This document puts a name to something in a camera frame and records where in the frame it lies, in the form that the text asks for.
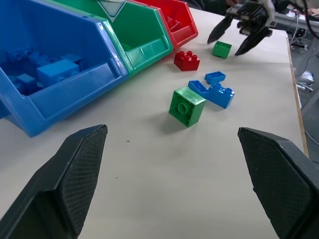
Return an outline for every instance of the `floor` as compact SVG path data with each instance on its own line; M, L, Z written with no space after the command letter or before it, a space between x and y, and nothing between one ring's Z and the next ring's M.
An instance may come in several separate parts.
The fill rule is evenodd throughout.
M297 66L300 61L303 60L303 55L298 52L291 52L293 65ZM307 71L314 74L315 83L313 86L314 91L312 93L302 92L300 93L300 98L302 105L305 104L312 94L319 90L319 57L312 57L307 65ZM317 101L312 108L304 115L304 127L305 130L317 141L319 142L319 101ZM309 150L309 156L312 161L319 163L319 145L317 145L314 141L310 139L308 135L307 145Z

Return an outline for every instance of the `table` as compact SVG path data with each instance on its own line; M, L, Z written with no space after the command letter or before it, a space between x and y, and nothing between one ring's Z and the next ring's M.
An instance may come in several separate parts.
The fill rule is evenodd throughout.
M303 150L286 33L274 31L249 53L223 60L206 45L222 17L192 13L199 36L181 50L198 55L198 71L179 71L168 56L31 139L0 120L0 217L68 135L106 123L80 239L277 238L252 190L237 130L273 132ZM234 55L244 38L234 22L221 40L233 44ZM173 91L214 71L226 74L222 84L235 91L233 102L226 110L207 102L199 122L185 128L167 114Z

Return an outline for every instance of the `green storage bin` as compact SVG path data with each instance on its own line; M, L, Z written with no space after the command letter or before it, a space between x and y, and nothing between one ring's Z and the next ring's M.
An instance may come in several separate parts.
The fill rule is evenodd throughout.
M54 2L59 6L104 18L100 20L104 22L130 76L173 51L173 45L157 9L124 0Z

